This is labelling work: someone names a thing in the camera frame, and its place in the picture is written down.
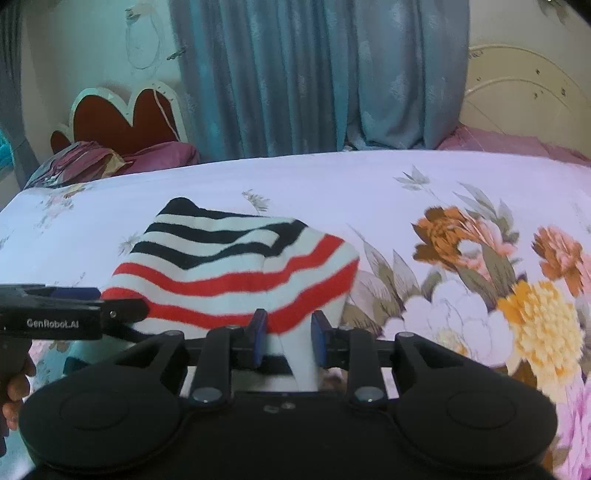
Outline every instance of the pink pillow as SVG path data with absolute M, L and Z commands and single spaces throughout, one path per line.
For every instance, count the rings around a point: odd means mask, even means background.
M 167 142 L 125 155 L 123 159 L 130 165 L 119 170 L 117 175 L 197 165 L 199 152 L 188 143 Z
M 591 166 L 591 160 L 569 148 L 542 143 L 536 137 L 518 137 L 460 124 L 454 133 L 437 147 L 438 150 L 469 150 L 547 157 L 565 163 Z

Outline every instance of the bed headboard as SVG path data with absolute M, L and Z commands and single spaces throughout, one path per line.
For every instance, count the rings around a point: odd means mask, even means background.
M 187 141 L 178 98 L 162 82 L 138 87 L 126 103 L 106 88 L 87 88 L 72 104 L 68 125 L 51 135 L 53 153 L 77 141 L 96 141 L 119 155 L 159 143 Z
M 524 48 L 470 49 L 460 122 L 537 137 L 591 157 L 589 98 L 561 68 Z

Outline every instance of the heart-shaped headboard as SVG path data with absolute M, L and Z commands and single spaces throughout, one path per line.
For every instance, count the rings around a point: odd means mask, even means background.
M 72 104 L 69 125 L 51 135 L 58 153 L 78 141 L 96 141 L 119 155 L 171 141 L 187 141 L 178 98 L 162 82 L 139 87 L 129 104 L 106 88 L 83 90 Z

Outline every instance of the cream metal headboard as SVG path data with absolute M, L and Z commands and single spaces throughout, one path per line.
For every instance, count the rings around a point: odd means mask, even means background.
M 591 102 L 565 72 L 524 48 L 486 45 L 469 55 L 460 122 L 591 157 Z

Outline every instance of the striped sweater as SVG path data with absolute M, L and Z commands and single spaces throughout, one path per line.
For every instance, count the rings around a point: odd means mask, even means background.
M 103 298 L 140 296 L 150 313 L 134 328 L 175 328 L 188 338 L 246 325 L 263 308 L 274 334 L 268 353 L 285 355 L 297 377 L 297 363 L 311 371 L 311 313 L 323 310 L 338 325 L 358 262 L 353 246 L 299 220 L 215 212 L 177 198 L 115 270 Z

